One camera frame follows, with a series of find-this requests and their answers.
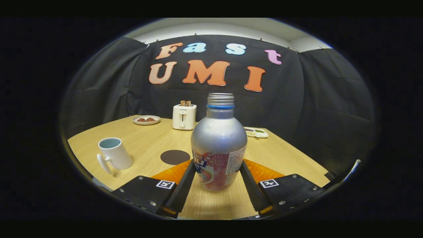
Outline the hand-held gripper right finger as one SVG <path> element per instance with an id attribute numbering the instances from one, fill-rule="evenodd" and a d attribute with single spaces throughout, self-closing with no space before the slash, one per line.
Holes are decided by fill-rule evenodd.
<path id="1" fill-rule="evenodd" d="M 239 169 L 259 217 L 283 217 L 311 204 L 326 190 L 299 174 L 283 175 L 244 159 Z"/>

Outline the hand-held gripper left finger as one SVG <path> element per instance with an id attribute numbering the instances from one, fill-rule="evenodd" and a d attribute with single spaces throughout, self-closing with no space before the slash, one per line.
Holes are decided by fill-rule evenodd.
<path id="1" fill-rule="evenodd" d="M 178 218 L 195 174 L 194 161 L 191 159 L 151 177 L 138 175 L 112 193 L 150 213 Z"/>

